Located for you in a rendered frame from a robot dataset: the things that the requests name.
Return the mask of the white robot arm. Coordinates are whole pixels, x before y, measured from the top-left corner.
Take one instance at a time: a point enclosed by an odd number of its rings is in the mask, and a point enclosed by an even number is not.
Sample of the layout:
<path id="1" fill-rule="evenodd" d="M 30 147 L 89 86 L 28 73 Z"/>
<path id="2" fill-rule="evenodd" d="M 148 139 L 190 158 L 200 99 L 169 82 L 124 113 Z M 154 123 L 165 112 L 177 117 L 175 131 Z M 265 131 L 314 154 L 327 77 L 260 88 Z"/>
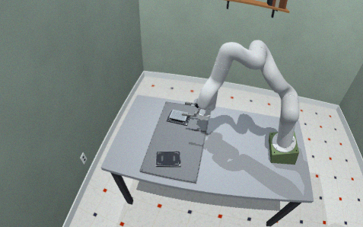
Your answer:
<path id="1" fill-rule="evenodd" d="M 239 43 L 223 44 L 218 52 L 211 76 L 193 104 L 203 110 L 215 109 L 218 89 L 224 83 L 233 60 L 249 69 L 260 69 L 270 88 L 279 94 L 282 100 L 279 130 L 272 138 L 272 145 L 279 152 L 290 152 L 296 145 L 293 135 L 299 118 L 298 94 L 284 80 L 267 45 L 261 40 L 254 40 L 248 50 Z"/>

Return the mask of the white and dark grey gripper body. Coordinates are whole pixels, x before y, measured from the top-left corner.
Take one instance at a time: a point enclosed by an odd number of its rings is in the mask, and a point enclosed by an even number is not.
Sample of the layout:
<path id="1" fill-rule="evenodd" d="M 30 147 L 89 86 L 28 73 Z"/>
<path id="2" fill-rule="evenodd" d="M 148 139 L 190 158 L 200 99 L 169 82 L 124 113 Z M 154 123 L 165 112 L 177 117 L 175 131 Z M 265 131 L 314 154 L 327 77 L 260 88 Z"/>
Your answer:
<path id="1" fill-rule="evenodd" d="M 212 110 L 199 109 L 199 119 L 200 120 L 209 120 Z"/>

